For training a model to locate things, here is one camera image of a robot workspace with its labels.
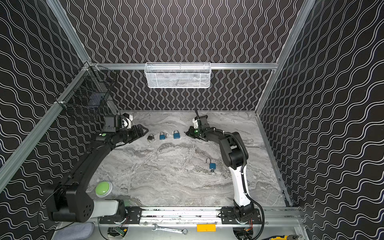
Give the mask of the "blue padlock front large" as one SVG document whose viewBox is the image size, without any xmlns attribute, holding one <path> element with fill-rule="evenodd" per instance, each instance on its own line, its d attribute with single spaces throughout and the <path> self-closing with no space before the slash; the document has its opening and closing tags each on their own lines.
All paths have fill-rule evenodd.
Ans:
<svg viewBox="0 0 384 240">
<path fill-rule="evenodd" d="M 180 139 L 181 138 L 180 132 L 178 130 L 174 130 L 173 138 L 174 139 Z"/>
</svg>

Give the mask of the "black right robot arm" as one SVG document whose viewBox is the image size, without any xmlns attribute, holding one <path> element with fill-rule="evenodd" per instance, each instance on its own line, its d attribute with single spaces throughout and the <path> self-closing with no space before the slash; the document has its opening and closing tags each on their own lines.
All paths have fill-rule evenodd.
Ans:
<svg viewBox="0 0 384 240">
<path fill-rule="evenodd" d="M 236 220 L 245 223 L 254 214 L 255 207 L 249 195 L 246 176 L 249 154 L 244 142 L 238 132 L 230 133 L 211 127 L 207 115 L 199 115 L 197 110 L 195 113 L 193 125 L 186 132 L 186 135 L 193 139 L 214 142 L 219 146 L 222 160 L 225 166 L 229 168 L 232 176 Z"/>
</svg>

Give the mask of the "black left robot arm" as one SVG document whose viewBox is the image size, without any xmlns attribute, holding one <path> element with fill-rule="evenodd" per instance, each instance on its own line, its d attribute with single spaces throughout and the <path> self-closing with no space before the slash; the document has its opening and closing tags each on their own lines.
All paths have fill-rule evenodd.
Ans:
<svg viewBox="0 0 384 240">
<path fill-rule="evenodd" d="M 49 220 L 84 223 L 107 217 L 114 223 L 127 218 L 120 200 L 93 200 L 86 192 L 89 182 L 105 157 L 116 147 L 130 144 L 148 133 L 140 124 L 133 125 L 129 114 L 106 116 L 103 130 L 96 135 L 86 153 L 56 185 L 44 189 Z"/>
</svg>

